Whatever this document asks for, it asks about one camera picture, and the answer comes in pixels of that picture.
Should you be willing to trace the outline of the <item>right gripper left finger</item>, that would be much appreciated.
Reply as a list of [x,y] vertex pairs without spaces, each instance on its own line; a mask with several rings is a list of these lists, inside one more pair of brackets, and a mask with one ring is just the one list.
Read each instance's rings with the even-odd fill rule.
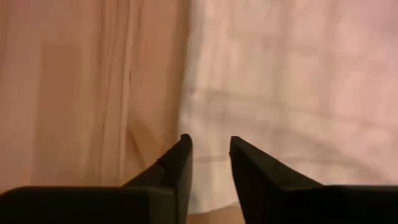
[[1,194],[1,223],[185,223],[193,143],[183,134],[120,187],[30,186]]

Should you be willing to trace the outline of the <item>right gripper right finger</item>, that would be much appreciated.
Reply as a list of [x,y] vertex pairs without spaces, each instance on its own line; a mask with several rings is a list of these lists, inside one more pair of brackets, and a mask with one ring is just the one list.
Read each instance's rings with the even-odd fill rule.
[[395,185],[323,185],[238,136],[229,155],[246,223],[397,223]]

